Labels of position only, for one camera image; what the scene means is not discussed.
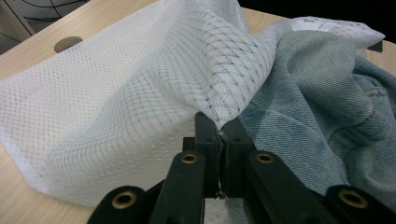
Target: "wrinkled fabric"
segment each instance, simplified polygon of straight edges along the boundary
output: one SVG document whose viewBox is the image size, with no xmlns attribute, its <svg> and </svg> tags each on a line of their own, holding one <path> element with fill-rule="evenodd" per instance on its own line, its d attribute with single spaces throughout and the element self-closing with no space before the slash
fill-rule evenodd
<svg viewBox="0 0 396 224">
<path fill-rule="evenodd" d="M 2 80 L 0 142 L 30 187 L 62 200 L 96 206 L 106 193 L 119 186 L 149 189 L 165 178 L 171 160 L 182 149 L 183 137 L 193 136 L 194 114 L 204 112 L 218 129 L 239 116 L 271 72 L 279 39 L 302 29 L 326 30 L 348 38 L 359 48 L 383 38 L 378 32 L 354 22 L 319 18 L 278 21 L 262 33 L 251 35 L 236 0 L 161 0 L 72 48 Z M 315 54 L 317 43 L 309 44 L 313 44 L 311 50 L 301 49 L 298 54 L 307 57 Z M 347 51 L 350 45 L 344 45 Z M 349 56 L 353 58 L 352 48 L 350 50 Z M 304 74 L 305 70 L 301 69 L 307 68 L 299 67 L 300 62 L 293 59 L 296 62 L 291 63 L 295 65 L 288 68 L 295 74 Z M 340 59 L 333 63 L 346 66 L 339 62 L 349 61 Z M 327 82 L 337 81 L 325 75 L 317 80 L 305 80 L 302 76 L 300 81 L 307 87 L 306 91 L 311 92 L 311 85 L 322 78 Z M 353 82 L 349 80 L 348 84 L 352 88 Z M 283 103 L 274 106 L 282 107 L 285 117 L 294 116 L 297 110 L 304 112 L 298 118 L 274 117 L 278 119 L 272 120 L 274 125 L 283 119 L 287 121 L 282 123 L 285 129 L 295 119 L 302 123 L 302 127 L 291 130 L 289 135 L 282 133 L 278 141 L 283 145 L 277 144 L 292 148 L 295 144 L 292 141 L 296 140 L 293 136 L 309 127 L 304 138 L 316 140 L 301 140 L 301 146 L 317 146 L 317 151 L 307 150 L 305 154 L 315 157 L 316 161 L 330 160 L 327 166 L 315 165 L 300 155 L 308 160 L 304 168 L 315 166 L 321 171 L 311 179 L 323 183 L 311 181 L 310 186 L 322 192 L 330 184 L 346 183 L 347 168 L 340 168 L 345 165 L 342 159 L 345 151 L 330 148 L 321 137 L 329 134 L 332 144 L 346 144 L 342 141 L 344 135 L 354 141 L 361 135 L 368 136 L 367 141 L 379 141 L 382 133 L 369 132 L 365 125 L 379 125 L 381 115 L 373 114 L 373 119 L 357 128 L 362 129 L 361 132 L 340 128 L 332 134 L 332 130 L 322 131 L 331 127 L 316 124 L 317 119 L 334 119 L 342 127 L 343 121 L 339 118 L 349 115 L 354 108 L 314 118 L 314 112 L 305 113 L 307 107 L 292 87 L 276 89 L 280 92 L 268 96 L 259 92 L 258 95 L 263 95 L 266 104 L 277 101 L 276 97 L 284 97 L 280 99 Z M 332 88 L 324 93 L 332 94 Z M 318 95 L 312 92 L 310 97 L 313 103 L 319 104 Z M 353 103 L 359 107 L 369 102 L 360 99 Z M 326 104 L 330 110 L 334 102 L 328 100 L 319 105 Z M 369 108 L 363 109 L 358 118 L 364 119 L 370 112 Z M 248 116 L 245 117 L 249 127 Z M 346 119 L 347 124 L 353 126 L 354 118 Z M 262 121 L 264 126 L 273 125 Z M 252 123 L 251 133 L 259 127 Z M 378 130 L 385 128 L 379 125 Z M 304 173 L 303 167 L 296 169 Z M 215 211 L 214 207 L 223 209 L 218 203 L 212 202 L 209 211 Z M 206 216 L 209 217 L 220 223 L 224 216 Z"/>
<path fill-rule="evenodd" d="M 350 185 L 396 211 L 396 77 L 354 51 L 329 33 L 283 36 L 239 118 L 256 148 L 278 155 L 308 188 L 324 195 Z M 241 200 L 228 205 L 243 216 Z"/>
</svg>

